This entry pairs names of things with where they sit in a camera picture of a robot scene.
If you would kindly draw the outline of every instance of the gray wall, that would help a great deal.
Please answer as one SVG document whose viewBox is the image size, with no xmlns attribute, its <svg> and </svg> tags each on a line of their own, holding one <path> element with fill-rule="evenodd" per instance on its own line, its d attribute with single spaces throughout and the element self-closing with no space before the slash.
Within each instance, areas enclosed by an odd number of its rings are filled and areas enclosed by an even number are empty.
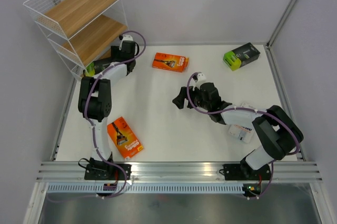
<svg viewBox="0 0 337 224">
<path fill-rule="evenodd" d="M 0 223 L 22 223 L 71 75 L 22 5 L 0 0 Z"/>
<path fill-rule="evenodd" d="M 266 42 L 289 0 L 123 0 L 150 44 Z"/>
<path fill-rule="evenodd" d="M 337 0 L 299 0 L 273 51 L 304 150 L 337 209 Z"/>
</svg>

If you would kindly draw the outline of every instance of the green box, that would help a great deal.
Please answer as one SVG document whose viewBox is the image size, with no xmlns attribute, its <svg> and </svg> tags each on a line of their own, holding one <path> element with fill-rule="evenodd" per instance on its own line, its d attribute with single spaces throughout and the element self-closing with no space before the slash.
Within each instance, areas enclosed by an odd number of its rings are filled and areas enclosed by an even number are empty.
<svg viewBox="0 0 337 224">
<path fill-rule="evenodd" d="M 252 43 L 247 43 L 232 51 L 225 53 L 223 61 L 232 71 L 237 70 L 259 58 L 260 51 Z"/>
</svg>

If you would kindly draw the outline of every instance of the purple cable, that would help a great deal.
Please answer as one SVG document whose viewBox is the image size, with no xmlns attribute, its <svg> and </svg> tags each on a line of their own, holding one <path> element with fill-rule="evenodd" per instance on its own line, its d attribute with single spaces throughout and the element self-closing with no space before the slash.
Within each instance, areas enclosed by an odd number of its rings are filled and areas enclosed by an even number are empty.
<svg viewBox="0 0 337 224">
<path fill-rule="evenodd" d="M 268 116 L 268 117 L 274 119 L 274 120 L 275 120 L 277 123 L 279 123 L 281 126 L 283 126 L 283 127 L 288 131 L 288 133 L 291 135 L 291 137 L 293 138 L 293 140 L 294 140 L 294 142 L 295 142 L 295 145 L 296 145 L 296 150 L 295 150 L 294 152 L 292 152 L 292 153 L 289 153 L 288 155 L 297 154 L 297 153 L 299 152 L 299 150 L 300 150 L 300 144 L 299 144 L 299 141 L 298 141 L 298 139 L 296 138 L 295 134 L 294 134 L 294 133 L 290 130 L 290 128 L 289 128 L 288 126 L 286 126 L 286 124 L 284 124 L 281 120 L 279 120 L 277 117 L 275 117 L 275 116 L 273 116 L 273 115 L 271 115 L 271 114 L 269 114 L 269 113 L 267 113 L 267 112 L 263 112 L 263 111 L 255 111 L 254 109 L 244 108 L 244 107 L 228 108 L 228 109 L 224 109 L 224 110 L 221 110 L 221 111 L 215 111 L 215 112 L 204 112 L 204 111 L 198 109 L 198 108 L 194 105 L 194 103 L 192 102 L 192 99 L 191 99 L 191 96 L 190 96 L 190 83 L 191 83 L 191 80 L 192 80 L 192 78 L 193 78 L 195 75 L 198 75 L 198 74 L 199 74 L 199 72 L 193 73 L 193 74 L 190 76 L 190 78 L 189 78 L 189 80 L 188 80 L 188 82 L 187 82 L 187 98 L 188 98 L 188 100 L 189 100 L 189 103 L 191 104 L 191 106 L 192 106 L 195 110 L 197 110 L 197 111 L 200 112 L 200 113 L 207 114 L 207 115 L 218 114 L 218 113 L 223 113 L 223 112 L 227 112 L 227 111 L 234 111 L 234 110 L 242 110 L 242 111 L 256 112 L 256 113 L 259 113 L 259 114 L 266 115 L 266 116 Z M 264 189 L 263 192 L 261 192 L 261 194 L 260 194 L 259 196 L 250 197 L 250 199 L 257 199 L 257 197 L 260 197 L 260 196 L 264 195 L 264 194 L 266 193 L 266 191 L 268 190 L 268 188 L 270 187 L 270 184 L 271 184 L 271 182 L 272 182 L 272 180 L 273 180 L 273 175 L 274 175 L 274 162 L 275 162 L 275 160 L 273 160 L 273 161 L 271 162 L 271 168 L 272 168 L 272 170 L 271 170 L 271 176 L 270 176 L 270 180 L 269 180 L 269 182 L 268 182 L 267 187 Z"/>
<path fill-rule="evenodd" d="M 111 65 L 111 66 L 107 67 L 107 68 L 106 68 L 100 75 L 98 75 L 97 78 L 96 78 L 96 80 L 95 80 L 95 82 L 93 83 L 93 86 L 91 87 L 91 89 L 90 89 L 90 91 L 89 91 L 89 95 L 88 95 L 88 98 L 87 98 L 87 100 L 86 100 L 85 108 L 84 108 L 84 118 L 85 118 L 85 119 L 90 123 L 90 125 L 93 127 L 93 128 L 92 128 L 93 142 L 94 142 L 94 148 L 96 149 L 97 155 L 102 159 L 102 161 L 103 161 L 104 163 L 106 163 L 106 164 L 108 164 L 108 165 L 111 165 L 111 166 L 114 166 L 114 167 L 120 169 L 120 170 L 123 172 L 123 175 L 124 175 L 124 178 L 125 178 L 124 184 L 123 184 L 122 188 L 121 188 L 118 192 L 116 192 L 116 193 L 114 193 L 114 194 L 112 194 L 112 195 L 110 195 L 110 196 L 105 196 L 104 198 L 114 198 L 114 197 L 117 197 L 117 196 L 119 196 L 120 194 L 122 194 L 122 191 L 124 190 L 124 188 L 125 188 L 125 186 L 126 186 L 126 178 L 127 178 L 127 175 L 126 175 L 125 170 L 124 170 L 121 166 L 119 166 L 119 165 L 116 164 L 116 163 L 112 163 L 112 162 L 109 162 L 109 161 L 105 160 L 105 159 L 103 158 L 103 156 L 101 155 L 101 153 L 100 153 L 100 151 L 98 150 L 98 147 L 97 147 L 96 134 L 95 134 L 95 127 L 94 127 L 95 124 L 94 124 L 94 122 L 93 122 L 91 119 L 88 118 L 88 114 L 87 114 L 87 113 L 88 113 L 88 106 L 89 106 L 89 102 L 90 102 L 91 95 L 93 94 L 94 89 L 95 89 L 95 86 L 96 86 L 97 82 L 99 81 L 99 79 L 102 78 L 102 76 L 103 76 L 107 71 L 109 71 L 110 69 L 112 69 L 112 68 L 114 68 L 114 67 L 116 67 L 116 66 L 118 66 L 118 65 L 121 65 L 121 64 L 124 64 L 124 63 L 128 63 L 128 62 L 131 62 L 131 61 L 134 61 L 134 60 L 137 59 L 139 56 L 141 56 L 141 55 L 144 53 L 145 49 L 146 49 L 146 40 L 145 40 L 144 36 L 143 36 L 141 33 L 137 32 L 137 31 L 126 31 L 126 32 L 122 33 L 121 35 L 124 35 L 124 34 L 126 34 L 126 33 L 135 33 L 135 34 L 138 34 L 138 35 L 143 39 L 143 42 L 144 42 L 144 47 L 143 47 L 143 49 L 142 49 L 142 50 L 138 53 L 138 55 L 136 55 L 134 58 L 129 59 L 129 60 L 126 60 L 126 61 L 124 61 L 124 62 L 118 62 L 118 63 L 116 63 L 116 64 L 114 64 L 114 65 Z M 71 199 L 66 199 L 66 200 L 52 200 L 52 199 L 49 198 L 48 193 L 47 193 L 47 200 L 49 200 L 49 201 L 52 202 L 52 203 L 62 203 L 62 202 L 70 201 L 70 200 L 81 199 L 81 198 L 90 198 L 90 197 L 95 197 L 95 196 L 96 196 L 96 195 L 84 195 L 84 196 L 80 196 L 80 197 L 76 197 L 76 198 L 71 198 Z"/>
</svg>

